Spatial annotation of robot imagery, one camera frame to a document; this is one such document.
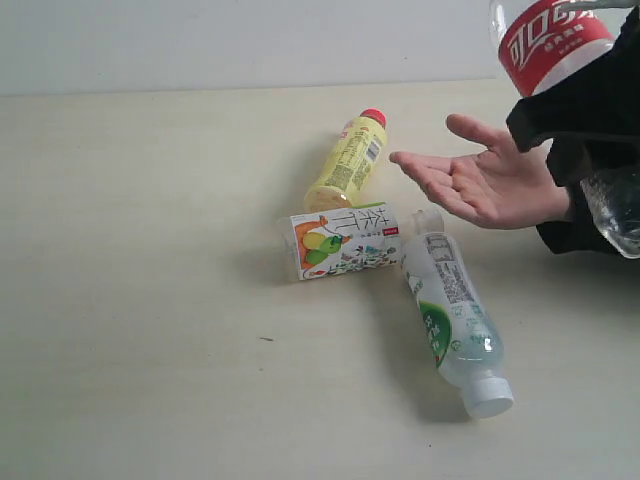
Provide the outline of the open human hand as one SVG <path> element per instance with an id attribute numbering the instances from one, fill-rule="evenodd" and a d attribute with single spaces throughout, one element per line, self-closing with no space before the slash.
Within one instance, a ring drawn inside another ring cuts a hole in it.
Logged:
<path id="1" fill-rule="evenodd" d="M 484 229 L 516 230 L 571 219 L 570 194 L 552 178 L 547 148 L 521 152 L 508 131 L 470 116 L 450 114 L 445 124 L 484 150 L 456 157 L 402 151 L 389 156 L 431 202 Z"/>

